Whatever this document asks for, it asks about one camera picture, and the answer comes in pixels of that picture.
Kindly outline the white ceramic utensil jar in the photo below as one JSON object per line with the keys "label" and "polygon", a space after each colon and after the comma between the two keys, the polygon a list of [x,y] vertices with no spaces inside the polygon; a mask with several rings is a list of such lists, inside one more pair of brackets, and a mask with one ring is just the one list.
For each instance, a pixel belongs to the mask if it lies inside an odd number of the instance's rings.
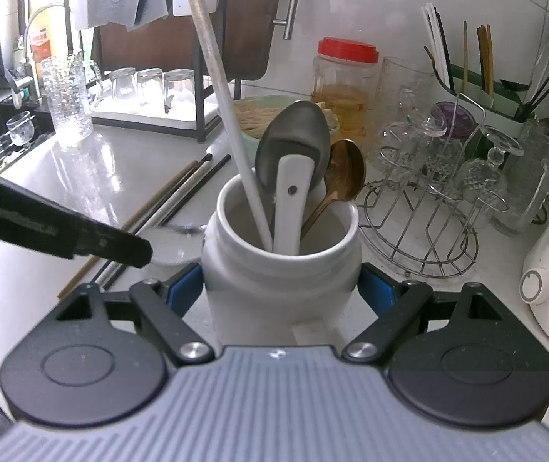
{"label": "white ceramic utensil jar", "polygon": [[217,196],[200,264],[214,330],[223,345],[329,344],[359,278],[359,213],[333,203],[297,256],[261,247],[244,188],[230,178]]}

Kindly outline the copper gold spoon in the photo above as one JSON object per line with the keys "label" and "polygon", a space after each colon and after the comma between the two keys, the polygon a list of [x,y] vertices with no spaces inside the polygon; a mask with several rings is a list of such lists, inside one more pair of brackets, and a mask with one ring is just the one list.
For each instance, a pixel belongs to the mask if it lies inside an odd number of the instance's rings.
{"label": "copper gold spoon", "polygon": [[301,238],[308,234],[310,228],[331,203],[354,200],[364,186],[365,175],[367,175],[367,165],[359,146],[350,139],[334,142],[331,145],[330,161],[323,178],[326,196],[303,224]]}

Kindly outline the white ceramic soup spoon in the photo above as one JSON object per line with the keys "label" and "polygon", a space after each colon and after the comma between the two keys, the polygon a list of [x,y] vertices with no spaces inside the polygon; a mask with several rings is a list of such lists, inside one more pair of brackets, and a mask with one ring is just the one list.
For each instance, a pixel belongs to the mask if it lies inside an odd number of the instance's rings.
{"label": "white ceramic soup spoon", "polygon": [[314,162],[309,156],[288,154],[280,158],[276,174],[274,253],[296,256],[300,252],[301,229],[313,170]]}

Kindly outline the large steel spoon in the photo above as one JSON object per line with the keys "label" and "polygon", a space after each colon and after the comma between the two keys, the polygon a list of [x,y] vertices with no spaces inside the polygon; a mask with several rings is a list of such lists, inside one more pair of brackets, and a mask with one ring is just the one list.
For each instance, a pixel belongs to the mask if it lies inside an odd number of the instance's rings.
{"label": "large steel spoon", "polygon": [[330,134],[320,107],[311,101],[297,101],[285,107],[268,125],[254,158],[254,172],[261,190],[273,196],[279,160],[288,154],[308,156],[314,163],[309,190],[323,179],[330,161]]}

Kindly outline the white chopstick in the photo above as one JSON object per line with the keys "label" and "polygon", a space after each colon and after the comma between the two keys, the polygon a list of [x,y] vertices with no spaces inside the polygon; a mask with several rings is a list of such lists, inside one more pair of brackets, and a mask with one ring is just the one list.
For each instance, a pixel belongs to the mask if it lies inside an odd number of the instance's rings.
{"label": "white chopstick", "polygon": [[[189,190],[189,185],[194,181],[194,175],[199,173],[201,168],[207,168],[210,165],[213,156],[211,152],[207,152],[204,157],[193,165],[186,176],[181,178],[181,181],[172,187],[168,196],[163,199],[161,204],[156,206],[156,209],[151,212],[146,219],[141,219],[138,223],[136,235],[144,233],[147,229],[154,228],[163,223],[164,218],[171,212],[172,208],[179,203],[182,193]],[[101,288],[110,288],[113,285],[113,278],[123,273],[127,265],[120,263],[107,262],[91,279],[91,284],[98,284]]]}
{"label": "white chopstick", "polygon": [[226,79],[221,54],[216,41],[214,28],[208,13],[206,0],[188,0],[191,16],[197,33],[204,62],[206,63],[212,86],[217,98],[220,117],[229,138],[233,159],[241,177],[242,185],[248,199],[254,223],[258,228],[263,249],[273,250],[273,237],[268,226],[266,213],[258,189],[254,171],[244,151],[241,129],[235,112],[234,101],[229,92],[229,81]]}

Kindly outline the chrome kitchen faucet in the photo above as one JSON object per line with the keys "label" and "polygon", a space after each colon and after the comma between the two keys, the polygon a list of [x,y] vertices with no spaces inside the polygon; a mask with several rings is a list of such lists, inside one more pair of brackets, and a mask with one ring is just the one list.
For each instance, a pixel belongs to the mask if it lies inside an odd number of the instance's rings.
{"label": "chrome kitchen faucet", "polygon": [[12,92],[15,107],[42,101],[37,67],[27,47],[29,0],[0,0],[1,84]]}

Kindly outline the wine glass in sink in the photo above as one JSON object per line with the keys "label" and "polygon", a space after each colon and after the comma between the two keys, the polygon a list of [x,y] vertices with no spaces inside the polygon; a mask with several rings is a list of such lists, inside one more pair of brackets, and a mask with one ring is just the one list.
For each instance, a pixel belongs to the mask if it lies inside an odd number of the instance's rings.
{"label": "wine glass in sink", "polygon": [[9,137],[15,146],[25,146],[31,142],[34,137],[35,128],[32,122],[32,116],[29,110],[17,113],[6,121],[6,127]]}

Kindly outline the brown wooden chopstick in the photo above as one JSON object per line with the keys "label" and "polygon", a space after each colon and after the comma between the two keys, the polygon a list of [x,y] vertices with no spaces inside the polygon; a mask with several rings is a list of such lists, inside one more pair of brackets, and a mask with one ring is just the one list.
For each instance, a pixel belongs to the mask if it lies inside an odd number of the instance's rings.
{"label": "brown wooden chopstick", "polygon": [[[182,179],[189,175],[189,173],[193,170],[195,170],[198,166],[198,160],[194,160],[190,162],[188,165],[186,165],[182,170],[179,170],[178,173],[171,178],[170,181],[167,181],[166,184],[160,188],[159,191],[153,194],[153,196],[150,197],[146,201],[143,206],[140,207],[140,209],[135,212],[131,216],[131,218],[127,219],[125,223],[122,226],[122,231],[125,231],[126,233],[130,233],[133,231],[137,224],[146,217],[147,213],[152,211],[158,204],[160,204],[164,198],[168,195],[170,195],[173,190],[179,186],[182,182]],[[88,261],[85,262],[84,266],[82,266],[69,280],[69,283],[60,290],[59,295],[57,296],[58,299],[64,298],[66,295],[70,293],[70,291],[82,280],[82,278],[100,261],[99,256],[91,256]]]}

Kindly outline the upturned drinking glass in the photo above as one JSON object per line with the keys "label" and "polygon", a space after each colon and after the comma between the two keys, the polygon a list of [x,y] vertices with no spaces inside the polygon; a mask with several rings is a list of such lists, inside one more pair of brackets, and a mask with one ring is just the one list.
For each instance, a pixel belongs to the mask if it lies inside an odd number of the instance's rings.
{"label": "upturned drinking glass", "polygon": [[137,72],[137,95],[139,106],[160,110],[163,99],[163,70],[148,68]]}
{"label": "upturned drinking glass", "polygon": [[135,75],[136,69],[133,67],[119,68],[110,72],[113,99],[121,102],[131,100],[134,97]]}
{"label": "upturned drinking glass", "polygon": [[174,69],[163,75],[164,109],[166,113],[191,106],[195,102],[194,71]]}

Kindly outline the upturned drinking glass middle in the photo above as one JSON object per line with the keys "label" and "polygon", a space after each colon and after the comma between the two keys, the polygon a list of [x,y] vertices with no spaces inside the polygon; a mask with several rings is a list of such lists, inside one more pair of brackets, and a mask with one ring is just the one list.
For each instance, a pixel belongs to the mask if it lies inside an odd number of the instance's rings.
{"label": "upturned drinking glass middle", "polygon": [[139,106],[160,110],[163,99],[163,70],[148,68],[137,72],[137,95]]}

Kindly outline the black dish rack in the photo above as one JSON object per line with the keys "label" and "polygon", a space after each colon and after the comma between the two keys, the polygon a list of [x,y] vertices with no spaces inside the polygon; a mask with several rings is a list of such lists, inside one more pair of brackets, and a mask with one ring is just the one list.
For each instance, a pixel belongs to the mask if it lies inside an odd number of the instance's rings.
{"label": "black dish rack", "polygon": [[102,71],[194,69],[204,63],[187,3],[173,0],[65,0],[78,29],[93,28]]}

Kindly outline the green basket of sticks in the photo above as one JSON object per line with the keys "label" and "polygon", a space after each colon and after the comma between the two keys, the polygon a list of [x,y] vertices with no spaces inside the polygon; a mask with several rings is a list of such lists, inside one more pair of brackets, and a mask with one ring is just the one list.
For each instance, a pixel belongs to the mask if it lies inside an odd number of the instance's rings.
{"label": "green basket of sticks", "polygon": [[259,140],[276,115],[301,99],[285,95],[245,97],[234,101],[240,128],[249,137]]}

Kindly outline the upturned drinking glass right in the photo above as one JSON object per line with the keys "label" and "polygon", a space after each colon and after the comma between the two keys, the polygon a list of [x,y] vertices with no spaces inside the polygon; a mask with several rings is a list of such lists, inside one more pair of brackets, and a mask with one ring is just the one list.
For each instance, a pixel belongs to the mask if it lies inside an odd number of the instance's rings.
{"label": "upturned drinking glass right", "polygon": [[174,69],[163,75],[164,109],[166,113],[191,106],[195,102],[194,71]]}

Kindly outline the green chopstick holder caddy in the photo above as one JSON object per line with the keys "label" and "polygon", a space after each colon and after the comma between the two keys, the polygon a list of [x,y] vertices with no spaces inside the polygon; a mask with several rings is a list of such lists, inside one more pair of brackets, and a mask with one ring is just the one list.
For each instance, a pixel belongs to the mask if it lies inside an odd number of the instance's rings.
{"label": "green chopstick holder caddy", "polygon": [[549,39],[537,57],[526,84],[499,79],[495,71],[495,49],[490,25],[476,28],[479,71],[470,69],[471,36],[462,24],[462,64],[451,60],[445,28],[435,5],[426,3],[421,14],[429,44],[424,47],[439,85],[453,95],[467,95],[489,112],[522,123],[531,118],[549,97]]}

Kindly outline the wooden cutting board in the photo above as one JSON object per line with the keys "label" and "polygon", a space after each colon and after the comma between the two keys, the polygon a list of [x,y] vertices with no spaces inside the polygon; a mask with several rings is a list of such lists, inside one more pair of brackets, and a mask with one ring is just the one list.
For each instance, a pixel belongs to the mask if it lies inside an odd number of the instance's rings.
{"label": "wooden cutting board", "polygon": [[[257,80],[265,74],[278,5],[279,0],[218,1],[211,20],[223,38],[222,60],[229,78]],[[94,33],[94,59],[106,71],[191,69],[196,44],[189,17],[159,19],[132,31],[105,24]]]}

